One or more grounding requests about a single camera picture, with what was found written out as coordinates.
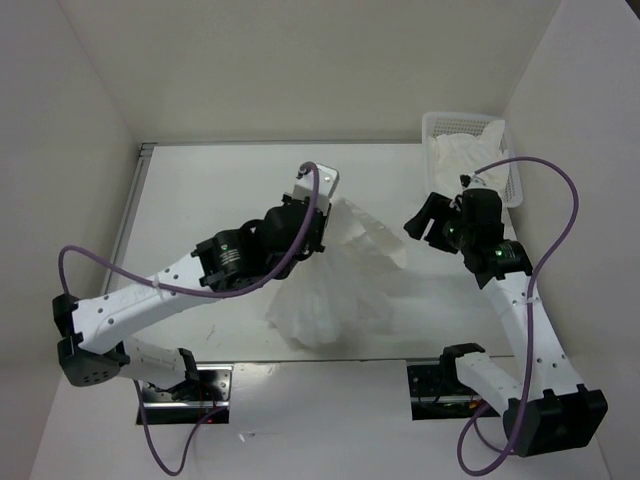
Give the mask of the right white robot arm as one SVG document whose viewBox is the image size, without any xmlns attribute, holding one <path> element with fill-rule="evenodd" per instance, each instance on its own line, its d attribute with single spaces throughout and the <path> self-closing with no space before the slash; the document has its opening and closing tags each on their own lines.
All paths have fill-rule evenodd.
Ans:
<svg viewBox="0 0 640 480">
<path fill-rule="evenodd" d="M 476 343 L 444 349 L 438 380 L 450 393 L 466 387 L 502 419 L 512 452 L 530 457 L 587 446 L 608 403 L 571 365 L 538 296 L 522 246 L 505 236 L 499 194 L 471 188 L 450 199 L 433 192 L 404 226 L 437 250 L 461 254 L 506 333 L 520 378 L 495 364 Z"/>
</svg>

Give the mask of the white pleated skirt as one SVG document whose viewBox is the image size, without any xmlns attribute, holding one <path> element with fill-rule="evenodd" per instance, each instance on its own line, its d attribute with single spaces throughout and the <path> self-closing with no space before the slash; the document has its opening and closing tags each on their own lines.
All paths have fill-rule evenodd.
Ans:
<svg viewBox="0 0 640 480">
<path fill-rule="evenodd" d="M 272 299 L 265 319 L 287 341 L 318 350 L 364 334 L 386 334 L 395 312 L 381 287 L 407 266 L 394 231 L 355 203 L 332 203 L 325 251 L 298 263 Z"/>
</svg>

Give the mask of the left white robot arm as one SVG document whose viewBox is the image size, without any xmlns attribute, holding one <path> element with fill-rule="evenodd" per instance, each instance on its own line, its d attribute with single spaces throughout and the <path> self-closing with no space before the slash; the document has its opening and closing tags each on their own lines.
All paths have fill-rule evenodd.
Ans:
<svg viewBox="0 0 640 480">
<path fill-rule="evenodd" d="M 63 293 L 52 301 L 62 336 L 58 360 L 69 383 L 88 387 L 115 377 L 149 384 L 176 399 L 192 397 L 200 375 L 193 353 L 145 343 L 137 333 L 184 310 L 251 293 L 289 276 L 297 263 L 324 250 L 331 210 L 308 197 L 285 195 L 263 219 L 224 230 L 156 276 L 80 300 Z"/>
</svg>

